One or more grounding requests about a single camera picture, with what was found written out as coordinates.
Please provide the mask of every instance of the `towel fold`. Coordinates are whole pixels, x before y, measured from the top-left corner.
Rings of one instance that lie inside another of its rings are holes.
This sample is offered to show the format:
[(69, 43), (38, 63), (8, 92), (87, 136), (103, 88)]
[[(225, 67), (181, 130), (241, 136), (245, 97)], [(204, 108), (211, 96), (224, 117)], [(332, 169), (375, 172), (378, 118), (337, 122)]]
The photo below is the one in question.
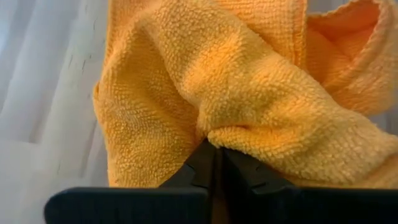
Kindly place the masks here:
[(300, 185), (398, 187), (397, 10), (357, 0), (110, 0), (94, 107), (109, 184), (157, 187), (204, 138)]

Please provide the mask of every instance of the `microfiber cloth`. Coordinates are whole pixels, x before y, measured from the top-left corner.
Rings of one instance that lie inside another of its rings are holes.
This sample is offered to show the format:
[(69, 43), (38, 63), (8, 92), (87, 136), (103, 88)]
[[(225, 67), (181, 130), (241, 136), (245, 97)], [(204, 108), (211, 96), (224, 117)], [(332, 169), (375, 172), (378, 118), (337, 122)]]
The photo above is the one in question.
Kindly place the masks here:
[(93, 94), (112, 187), (158, 187), (204, 140), (298, 185), (398, 187), (397, 9), (351, 1), (110, 0)]

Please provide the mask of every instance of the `orange microfiber towel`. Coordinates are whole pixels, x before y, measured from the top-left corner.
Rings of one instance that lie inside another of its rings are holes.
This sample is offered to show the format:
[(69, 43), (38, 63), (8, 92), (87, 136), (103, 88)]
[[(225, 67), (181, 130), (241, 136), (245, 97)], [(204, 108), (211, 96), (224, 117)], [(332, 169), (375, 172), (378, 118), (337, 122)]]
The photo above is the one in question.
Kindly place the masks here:
[(398, 137), (364, 116), (393, 102), (392, 1), (109, 3), (94, 106), (110, 186), (157, 187), (208, 138), (299, 185), (398, 187)]

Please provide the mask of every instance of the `towel texture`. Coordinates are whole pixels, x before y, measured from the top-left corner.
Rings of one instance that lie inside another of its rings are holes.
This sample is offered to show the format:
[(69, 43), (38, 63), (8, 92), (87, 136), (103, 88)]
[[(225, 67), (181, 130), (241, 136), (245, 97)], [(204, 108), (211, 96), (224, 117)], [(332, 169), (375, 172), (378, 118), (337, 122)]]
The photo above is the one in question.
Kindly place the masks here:
[(94, 89), (110, 186), (157, 187), (208, 138), (296, 184), (398, 187), (398, 138), (364, 116), (393, 103), (393, 1), (306, 8), (110, 0)]

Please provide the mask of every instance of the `towel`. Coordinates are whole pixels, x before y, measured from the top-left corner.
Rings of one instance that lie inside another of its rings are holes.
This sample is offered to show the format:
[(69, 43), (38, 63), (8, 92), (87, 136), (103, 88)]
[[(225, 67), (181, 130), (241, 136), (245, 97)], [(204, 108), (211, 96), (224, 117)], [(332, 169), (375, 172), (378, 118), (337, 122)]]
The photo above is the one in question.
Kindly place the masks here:
[(298, 185), (398, 187), (397, 10), (357, 0), (110, 0), (93, 102), (112, 187), (158, 187), (208, 138)]

